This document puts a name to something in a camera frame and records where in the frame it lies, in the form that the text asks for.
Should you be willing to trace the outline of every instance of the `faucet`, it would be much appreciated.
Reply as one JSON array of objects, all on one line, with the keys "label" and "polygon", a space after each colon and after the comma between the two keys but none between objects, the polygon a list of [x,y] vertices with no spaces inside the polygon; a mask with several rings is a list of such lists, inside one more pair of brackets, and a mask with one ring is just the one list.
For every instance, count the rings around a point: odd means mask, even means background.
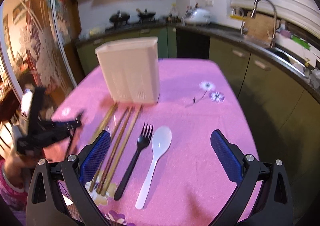
[{"label": "faucet", "polygon": [[[232,8],[231,12],[233,13],[234,10],[239,10],[242,13],[241,17],[244,17],[244,11],[241,7],[235,6]],[[244,19],[242,19],[242,24],[241,24],[241,36],[243,35],[243,31],[244,31]]]},{"label": "faucet", "polygon": [[[260,1],[263,1],[263,0],[255,0],[254,2],[254,5],[253,5],[253,10],[252,10],[252,13],[251,13],[251,18],[254,19],[256,17],[256,13],[257,13],[257,6],[258,6],[258,3]],[[274,24],[273,24],[273,34],[272,34],[272,40],[271,40],[271,43],[270,43],[270,48],[273,48],[276,44],[276,28],[277,28],[277,10],[276,10],[276,7],[275,5],[270,1],[270,0],[264,0],[264,1],[267,1],[268,3],[271,4],[271,6],[273,7],[273,12],[274,12]]]}]

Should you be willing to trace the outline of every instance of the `white spoon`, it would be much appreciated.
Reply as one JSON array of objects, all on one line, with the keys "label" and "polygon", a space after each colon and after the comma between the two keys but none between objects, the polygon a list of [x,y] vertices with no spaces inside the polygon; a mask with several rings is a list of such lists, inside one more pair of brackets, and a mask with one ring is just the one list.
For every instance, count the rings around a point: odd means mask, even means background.
[{"label": "white spoon", "polygon": [[153,134],[153,137],[152,137],[153,159],[151,162],[149,172],[146,176],[146,179],[143,182],[143,185],[141,187],[141,190],[136,202],[136,208],[138,210],[143,209],[144,203],[149,193],[151,180],[156,168],[156,164],[160,159],[160,157],[162,157],[162,155],[166,153],[166,151],[170,147],[171,139],[172,139],[172,133],[170,128],[167,126],[162,126],[158,128],[156,132]]}]

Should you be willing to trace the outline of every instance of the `blue gripper pad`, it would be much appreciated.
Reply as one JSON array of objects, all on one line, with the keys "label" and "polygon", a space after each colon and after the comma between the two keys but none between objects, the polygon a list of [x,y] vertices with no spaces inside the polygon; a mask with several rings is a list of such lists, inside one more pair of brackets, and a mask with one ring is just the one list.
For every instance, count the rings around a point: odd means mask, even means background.
[{"label": "blue gripper pad", "polygon": [[79,153],[79,181],[83,186],[94,177],[100,163],[108,152],[110,143],[109,132],[103,130],[91,145],[85,146]]},{"label": "blue gripper pad", "polygon": [[[242,164],[241,159],[241,150],[234,144],[230,144],[220,130],[215,130],[211,133],[211,146],[218,156],[218,159],[226,172],[230,181],[235,182],[239,185],[242,181]],[[236,147],[236,154],[239,154],[238,157],[231,150]]]}]

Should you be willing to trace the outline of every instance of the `wooden cutting board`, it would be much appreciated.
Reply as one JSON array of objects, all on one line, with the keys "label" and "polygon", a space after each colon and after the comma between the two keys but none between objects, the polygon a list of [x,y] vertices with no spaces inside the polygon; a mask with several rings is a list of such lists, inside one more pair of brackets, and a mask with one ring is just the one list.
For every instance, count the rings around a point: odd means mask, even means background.
[{"label": "wooden cutting board", "polygon": [[271,43],[273,34],[273,17],[257,13],[256,18],[250,18],[251,12],[248,12],[247,18],[244,23],[244,27],[248,29],[247,36],[254,37],[257,40]]}]

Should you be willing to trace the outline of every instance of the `white plastic container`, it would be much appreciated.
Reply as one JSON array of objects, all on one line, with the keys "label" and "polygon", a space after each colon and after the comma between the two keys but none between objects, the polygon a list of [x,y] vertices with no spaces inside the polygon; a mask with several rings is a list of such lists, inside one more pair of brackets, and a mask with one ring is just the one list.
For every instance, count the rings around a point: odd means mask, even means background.
[{"label": "white plastic container", "polygon": [[160,94],[158,38],[107,42],[96,48],[104,79],[116,102],[156,104]]}]

